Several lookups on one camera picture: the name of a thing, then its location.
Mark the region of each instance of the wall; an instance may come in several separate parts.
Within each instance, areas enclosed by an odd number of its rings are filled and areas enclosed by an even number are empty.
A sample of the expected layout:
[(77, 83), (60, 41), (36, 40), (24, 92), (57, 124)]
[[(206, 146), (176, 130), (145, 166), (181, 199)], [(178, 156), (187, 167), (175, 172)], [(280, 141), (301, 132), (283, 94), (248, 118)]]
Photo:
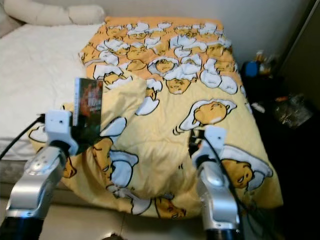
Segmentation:
[(320, 3), (281, 69), (286, 84), (320, 110)]
[(281, 54), (309, 0), (35, 0), (54, 5), (97, 3), (111, 16), (219, 19), (239, 64), (257, 50)]

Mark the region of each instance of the white bedsheet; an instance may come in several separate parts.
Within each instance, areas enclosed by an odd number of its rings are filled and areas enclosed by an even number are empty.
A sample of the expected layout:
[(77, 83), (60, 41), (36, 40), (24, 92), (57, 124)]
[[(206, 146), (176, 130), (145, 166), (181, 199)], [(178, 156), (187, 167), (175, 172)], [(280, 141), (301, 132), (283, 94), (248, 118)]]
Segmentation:
[[(99, 26), (26, 24), (0, 39), (0, 152), (37, 114), (73, 101), (75, 77), (85, 76), (78, 52)], [(4, 159), (33, 156), (25, 134)]]

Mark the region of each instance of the wire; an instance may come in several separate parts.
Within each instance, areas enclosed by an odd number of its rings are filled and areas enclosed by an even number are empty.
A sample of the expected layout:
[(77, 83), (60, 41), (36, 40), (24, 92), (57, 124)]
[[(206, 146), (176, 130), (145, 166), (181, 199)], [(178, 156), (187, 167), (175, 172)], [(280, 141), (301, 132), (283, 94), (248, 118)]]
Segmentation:
[(251, 228), (251, 231), (253, 232), (253, 234), (256, 235), (256, 236), (259, 237), (259, 238), (263, 238), (263, 237), (264, 237), (264, 231), (262, 231), (261, 234), (259, 234), (259, 233), (256, 231), (256, 229), (254, 228), (254, 226), (253, 226), (252, 223), (251, 223), (249, 213), (246, 215), (246, 220), (247, 220), (247, 222), (248, 222), (248, 224), (249, 224), (249, 227)]
[(45, 114), (42, 113), (36, 120), (34, 120), (29, 126), (27, 126), (18, 136), (13, 139), (8, 146), (3, 150), (3, 152), (0, 154), (0, 161), (2, 158), (6, 155), (6, 153), (9, 151), (9, 149), (30, 129), (32, 128), (36, 123), (44, 123), (45, 122)]
[[(230, 179), (230, 176), (229, 174), (227, 173), (224, 165), (222, 164), (222, 161), (218, 155), (218, 153), (216, 152), (215, 148), (210, 144), (209, 140), (204, 136), (204, 139), (207, 141), (208, 145), (210, 146), (211, 150), (213, 151), (214, 155), (215, 155), (215, 158), (216, 160), (219, 162), (220, 166), (221, 166), (221, 169), (223, 171), (223, 173), (226, 175), (228, 181), (229, 181), (229, 185), (230, 185), (230, 191), (232, 193), (232, 195), (235, 197), (235, 201), (238, 205), (238, 215), (239, 215), (239, 218), (241, 217), (241, 214), (240, 214), (240, 208), (239, 208), (239, 205), (248, 213), (252, 216), (252, 218), (258, 223), (260, 224), (260, 226), (262, 226), (262, 228), (264, 228), (267, 233), (269, 234), (269, 236), (273, 239), (273, 240), (278, 240), (278, 238), (275, 236), (275, 234), (273, 233), (273, 231), (271, 230), (270, 226), (267, 224), (267, 222), (262, 219), (260, 219), (259, 216), (255, 215), (251, 210), (249, 210), (247, 208), (247, 206), (239, 199), (237, 193), (236, 193), (236, 190), (235, 190), (235, 187), (234, 185), (232, 184), (232, 181)], [(240, 231), (242, 231), (243, 233), (243, 225), (242, 225), (242, 221), (240, 220)]]

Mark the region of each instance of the book cover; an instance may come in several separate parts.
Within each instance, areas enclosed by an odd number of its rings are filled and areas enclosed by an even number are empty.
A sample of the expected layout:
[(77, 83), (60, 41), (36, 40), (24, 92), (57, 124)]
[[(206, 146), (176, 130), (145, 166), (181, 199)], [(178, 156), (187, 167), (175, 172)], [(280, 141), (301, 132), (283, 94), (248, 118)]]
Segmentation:
[(93, 144), (100, 135), (103, 82), (76, 78), (74, 89), (73, 126), (80, 141)]

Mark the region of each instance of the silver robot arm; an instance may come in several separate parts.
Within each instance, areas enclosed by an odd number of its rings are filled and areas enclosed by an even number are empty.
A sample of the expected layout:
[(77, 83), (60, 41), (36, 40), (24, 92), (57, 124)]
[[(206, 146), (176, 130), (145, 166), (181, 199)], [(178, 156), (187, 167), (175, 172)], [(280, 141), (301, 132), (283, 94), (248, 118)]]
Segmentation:
[(71, 136), (71, 112), (52, 110), (45, 115), (47, 145), (26, 163), (24, 173), (14, 185), (1, 240), (39, 239), (53, 191), (63, 176), (68, 155), (75, 155), (78, 144)]
[(222, 171), (213, 149), (221, 155), (226, 131), (209, 125), (198, 135), (190, 136), (189, 150), (193, 165), (197, 168), (197, 193), (202, 202), (202, 221), (208, 240), (235, 240), (239, 234), (240, 218), (230, 183)]

